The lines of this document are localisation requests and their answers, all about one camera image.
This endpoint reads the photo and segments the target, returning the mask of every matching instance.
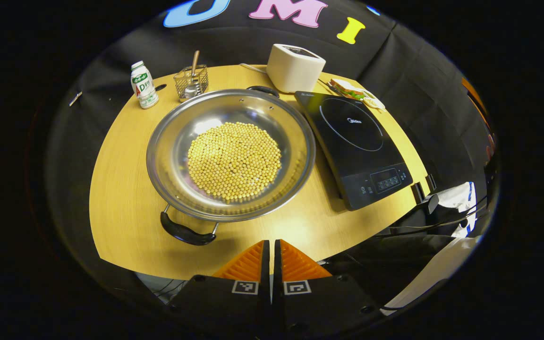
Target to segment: white cord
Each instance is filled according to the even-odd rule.
[[[261,69],[255,68],[255,67],[253,67],[253,66],[251,66],[251,65],[248,65],[248,64],[245,64],[245,63],[240,63],[239,65],[240,65],[240,66],[244,66],[244,67],[246,67],[246,68],[248,68],[248,69],[252,69],[253,71],[257,71],[257,72],[264,73],[265,75],[268,74],[266,71],[262,71]]]

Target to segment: control panel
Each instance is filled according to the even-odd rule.
[[[357,210],[408,187],[413,179],[405,163],[393,164],[375,172],[341,177],[341,195],[349,210]]]

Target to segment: white toaster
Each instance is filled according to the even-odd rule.
[[[275,43],[266,71],[274,86],[286,93],[314,90],[326,60],[304,48]]]

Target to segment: orange object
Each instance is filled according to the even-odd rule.
[[[223,265],[212,276],[216,278],[257,281],[262,275],[264,241],[259,241]]]
[[[488,121],[486,120],[486,115],[488,115],[488,111],[486,110],[486,107],[484,107],[484,104],[482,103],[482,99],[480,98],[480,95],[477,94],[476,89],[471,86],[471,84],[467,81],[467,79],[462,78],[461,84],[467,89],[467,97],[469,97],[469,100],[473,104],[473,106],[477,109],[477,112],[479,112],[480,116],[482,117],[482,120],[486,124],[486,127],[488,127],[488,130],[490,130],[490,125],[488,124]]]
[[[321,265],[284,239],[280,240],[280,247],[283,281],[311,280],[331,276],[331,273]]]

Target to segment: orange gripper pad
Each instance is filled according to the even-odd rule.
[[[257,281],[262,275],[264,241],[259,241],[223,265],[212,276],[241,281]]]
[[[311,280],[331,276],[331,273],[321,265],[284,239],[280,240],[280,247],[283,281]]]

